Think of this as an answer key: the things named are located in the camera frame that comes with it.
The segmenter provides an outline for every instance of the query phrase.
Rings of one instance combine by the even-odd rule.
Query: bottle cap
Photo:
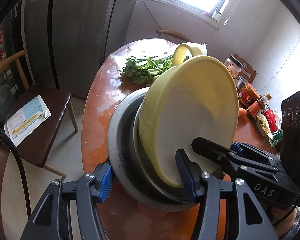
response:
[[[236,64],[239,68],[243,68],[243,65],[242,63],[237,60],[234,56],[230,55],[229,59],[234,63]]]
[[[272,99],[272,96],[268,92],[265,94],[265,97],[268,98],[269,101]]]

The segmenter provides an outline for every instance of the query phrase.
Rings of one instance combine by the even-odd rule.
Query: tiled floor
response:
[[[72,98],[79,132],[74,132],[69,113],[66,112],[47,163],[67,174],[65,182],[77,180],[83,175],[81,158],[81,126],[85,100]],[[23,162],[29,187],[31,209],[33,210],[49,183],[59,176]],[[27,222],[26,205],[16,161],[9,155],[2,185],[2,220],[7,240],[19,240]],[[76,203],[71,201],[72,231],[74,239],[81,239]]]

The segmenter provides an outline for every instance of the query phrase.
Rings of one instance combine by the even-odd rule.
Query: window sill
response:
[[[167,5],[170,5],[174,8],[185,11],[185,12],[187,12],[187,13],[203,20],[204,22],[206,22],[207,24],[213,26],[214,28],[219,29],[218,23],[215,20],[205,16],[204,14],[198,12],[197,10],[195,10],[195,9],[189,7],[189,6],[186,6],[185,4],[179,3],[179,2],[174,1],[174,0],[152,0],[152,1],[157,1],[157,2],[160,2],[160,3],[163,3],[163,4],[167,4]]]

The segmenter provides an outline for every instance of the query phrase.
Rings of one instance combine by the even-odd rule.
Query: red package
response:
[[[274,113],[272,112],[271,109],[268,109],[267,111],[265,111],[264,113],[262,113],[266,119],[268,120],[268,123],[269,123],[269,127],[270,127],[270,131],[272,133],[274,133],[275,131],[278,130],[278,127],[277,125],[275,124],[275,115]]]

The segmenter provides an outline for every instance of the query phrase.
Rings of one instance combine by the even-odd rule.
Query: table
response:
[[[127,44],[109,55],[99,69],[90,88],[82,123],[82,162],[84,172],[92,172],[108,156],[106,147],[107,128],[117,105],[131,92],[143,86],[120,79],[118,68],[125,66],[129,55],[141,58],[164,52],[174,46],[163,39],[147,39]],[[275,153],[263,137],[255,122],[240,118],[235,141],[248,142],[268,152]],[[221,200],[218,239],[225,228],[225,200]],[[103,204],[98,204],[103,228],[110,240],[188,240],[194,228],[198,206],[174,212],[152,212],[140,206],[119,184],[114,181],[111,194]]]

